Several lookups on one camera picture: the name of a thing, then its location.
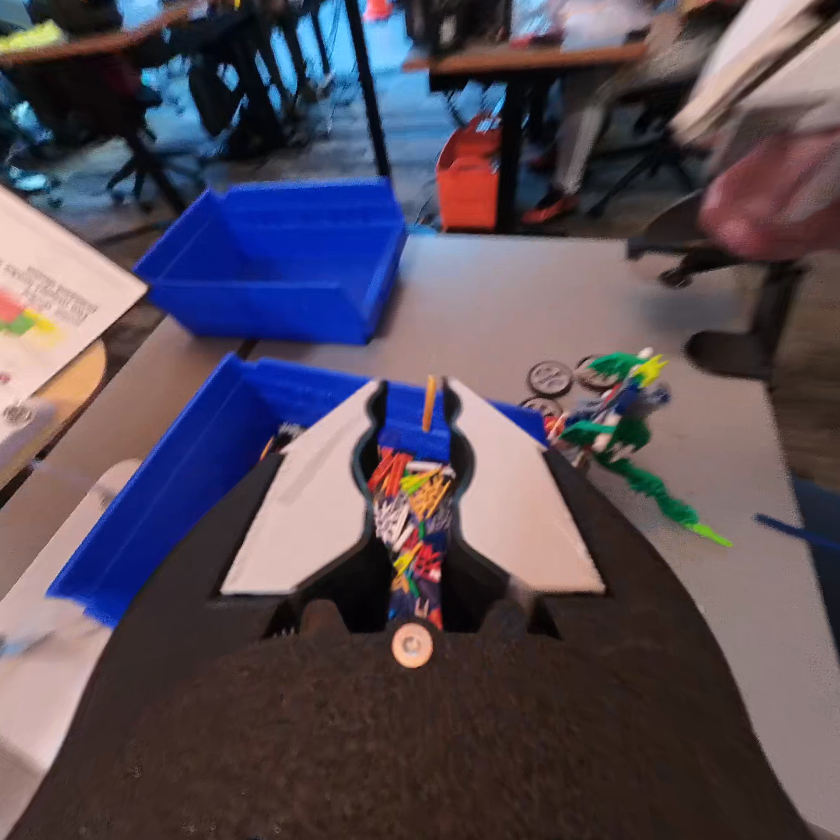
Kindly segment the orange plastic bin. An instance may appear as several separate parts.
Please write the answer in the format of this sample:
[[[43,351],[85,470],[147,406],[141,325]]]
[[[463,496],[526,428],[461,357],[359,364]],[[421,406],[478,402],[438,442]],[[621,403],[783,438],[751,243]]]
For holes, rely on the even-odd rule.
[[[479,112],[450,135],[435,166],[444,231],[494,230],[500,162],[501,121],[491,112]]]

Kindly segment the black floor stand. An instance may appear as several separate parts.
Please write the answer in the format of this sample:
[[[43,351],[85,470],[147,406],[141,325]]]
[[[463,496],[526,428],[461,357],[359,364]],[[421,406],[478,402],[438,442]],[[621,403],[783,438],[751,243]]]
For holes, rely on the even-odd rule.
[[[367,129],[371,141],[375,169],[378,176],[390,180],[392,178],[392,168],[385,144],[385,135],[382,127],[379,104],[375,93],[375,84],[371,72],[371,64],[364,36],[364,27],[359,2],[344,1],[343,4],[350,27],[350,36],[353,45],[358,80],[364,101]]]

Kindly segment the pile of construction toy pieces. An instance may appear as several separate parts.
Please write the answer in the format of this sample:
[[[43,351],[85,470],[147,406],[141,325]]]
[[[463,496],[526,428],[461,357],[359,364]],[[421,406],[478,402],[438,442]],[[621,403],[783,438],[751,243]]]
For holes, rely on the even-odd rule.
[[[280,451],[306,431],[283,424],[259,460],[276,459]],[[344,621],[353,633],[372,633],[383,622],[425,623],[444,630],[441,606],[442,567],[451,522],[453,470],[437,461],[421,462],[407,450],[379,446],[368,480],[373,501],[375,536],[392,567],[388,612],[384,621]],[[302,612],[286,604],[273,635],[302,631]]]

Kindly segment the round wooden board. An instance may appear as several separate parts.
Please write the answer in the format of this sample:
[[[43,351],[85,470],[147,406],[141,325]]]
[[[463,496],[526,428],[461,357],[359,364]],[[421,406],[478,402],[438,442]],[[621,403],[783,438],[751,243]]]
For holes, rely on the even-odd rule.
[[[108,366],[97,339],[36,394],[2,404],[1,488],[26,471],[66,432],[99,392]]]

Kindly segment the blue toy rod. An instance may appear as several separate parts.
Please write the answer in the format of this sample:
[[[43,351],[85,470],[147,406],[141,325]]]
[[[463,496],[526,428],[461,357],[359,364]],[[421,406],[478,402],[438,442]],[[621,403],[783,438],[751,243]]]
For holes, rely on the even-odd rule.
[[[761,513],[754,514],[753,519],[756,523],[767,529],[782,533],[793,539],[801,540],[813,548],[819,548],[832,553],[839,553],[839,541],[829,539],[812,530],[795,527],[779,519],[772,518]]]

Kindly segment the green wheeled toy model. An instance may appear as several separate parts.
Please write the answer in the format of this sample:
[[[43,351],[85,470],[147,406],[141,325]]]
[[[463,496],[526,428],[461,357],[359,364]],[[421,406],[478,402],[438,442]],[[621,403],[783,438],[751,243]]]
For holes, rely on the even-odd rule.
[[[635,463],[652,434],[648,419],[671,401],[661,380],[669,361],[653,348],[585,356],[575,367],[542,360],[527,373],[529,398],[521,407],[542,417],[548,443],[576,468],[597,465],[685,531],[723,548],[732,541],[700,518],[655,473]]]

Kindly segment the instruction booklet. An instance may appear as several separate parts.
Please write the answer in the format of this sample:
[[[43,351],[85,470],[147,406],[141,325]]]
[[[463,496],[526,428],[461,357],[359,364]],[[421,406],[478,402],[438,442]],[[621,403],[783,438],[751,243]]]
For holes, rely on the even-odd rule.
[[[146,293],[126,269],[1,190],[1,407],[23,403]]]

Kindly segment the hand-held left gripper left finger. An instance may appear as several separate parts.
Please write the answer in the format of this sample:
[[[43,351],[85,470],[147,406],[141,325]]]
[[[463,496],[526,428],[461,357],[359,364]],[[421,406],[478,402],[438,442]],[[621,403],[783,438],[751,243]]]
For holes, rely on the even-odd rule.
[[[298,613],[327,600],[345,621],[386,620],[392,567],[368,488],[386,398],[369,381],[280,451],[221,595],[278,596]]]

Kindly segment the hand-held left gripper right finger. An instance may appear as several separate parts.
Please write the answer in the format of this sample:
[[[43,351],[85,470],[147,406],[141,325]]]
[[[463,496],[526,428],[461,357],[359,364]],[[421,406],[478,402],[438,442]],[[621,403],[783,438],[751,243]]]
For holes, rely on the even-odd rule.
[[[442,604],[447,626],[480,626],[506,599],[539,623],[555,596],[603,596],[597,570],[542,440],[459,380],[445,380],[444,417],[455,471]]]

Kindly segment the office chair with black base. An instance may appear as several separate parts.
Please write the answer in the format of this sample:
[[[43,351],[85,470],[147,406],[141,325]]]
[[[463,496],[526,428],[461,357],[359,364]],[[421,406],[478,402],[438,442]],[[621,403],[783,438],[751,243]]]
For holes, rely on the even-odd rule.
[[[820,124],[805,108],[744,113],[717,137],[710,182],[630,238],[626,257],[679,256],[659,275],[669,288],[734,266],[764,269],[745,332],[701,331],[685,353],[713,375],[769,383],[805,259],[839,247],[838,117]]]

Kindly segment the cluttered office desk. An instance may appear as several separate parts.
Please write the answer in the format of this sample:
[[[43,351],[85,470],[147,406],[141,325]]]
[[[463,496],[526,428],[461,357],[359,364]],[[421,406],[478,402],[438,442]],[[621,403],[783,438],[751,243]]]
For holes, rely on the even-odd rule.
[[[3,52],[1,68],[24,67],[58,60],[118,54],[140,45],[153,36],[160,35],[165,29],[188,22],[195,11],[206,7],[204,2],[182,2],[168,6],[154,18],[135,27],[123,28],[108,34],[61,38],[47,45]]]

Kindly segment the person's leg in jeans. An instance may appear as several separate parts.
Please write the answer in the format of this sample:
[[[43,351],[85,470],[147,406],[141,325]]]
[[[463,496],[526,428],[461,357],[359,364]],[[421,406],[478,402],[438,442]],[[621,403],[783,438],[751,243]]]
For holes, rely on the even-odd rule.
[[[839,496],[814,482],[793,478],[803,529],[831,544],[839,544]],[[828,622],[835,634],[839,628],[839,552],[814,542],[808,543]]]

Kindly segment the blue plastic bin with label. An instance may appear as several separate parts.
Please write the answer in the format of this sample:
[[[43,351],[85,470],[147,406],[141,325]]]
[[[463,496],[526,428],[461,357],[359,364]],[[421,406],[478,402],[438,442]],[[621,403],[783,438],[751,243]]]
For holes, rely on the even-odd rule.
[[[310,427],[368,376],[223,358],[47,589],[107,627],[174,547],[257,464],[283,423]]]

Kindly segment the empty blue plastic bin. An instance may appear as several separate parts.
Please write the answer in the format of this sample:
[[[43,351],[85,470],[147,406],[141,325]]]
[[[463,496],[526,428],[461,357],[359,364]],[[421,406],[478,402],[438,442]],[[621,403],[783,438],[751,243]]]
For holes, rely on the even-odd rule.
[[[207,188],[133,268],[199,337],[364,345],[407,239],[384,177]]]

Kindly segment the wooden office desk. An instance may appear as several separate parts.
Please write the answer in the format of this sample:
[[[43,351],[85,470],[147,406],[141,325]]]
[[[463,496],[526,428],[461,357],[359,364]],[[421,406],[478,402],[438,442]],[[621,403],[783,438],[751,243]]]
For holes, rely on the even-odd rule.
[[[603,42],[579,46],[472,45],[448,56],[426,55],[412,48],[404,59],[403,72],[426,72],[430,90],[453,87],[456,81],[502,83],[506,86],[501,116],[499,183],[497,188],[497,235],[516,234],[519,227],[516,198],[522,119],[526,95],[533,85],[583,69],[615,68],[645,57],[649,42],[630,40],[622,44]]]

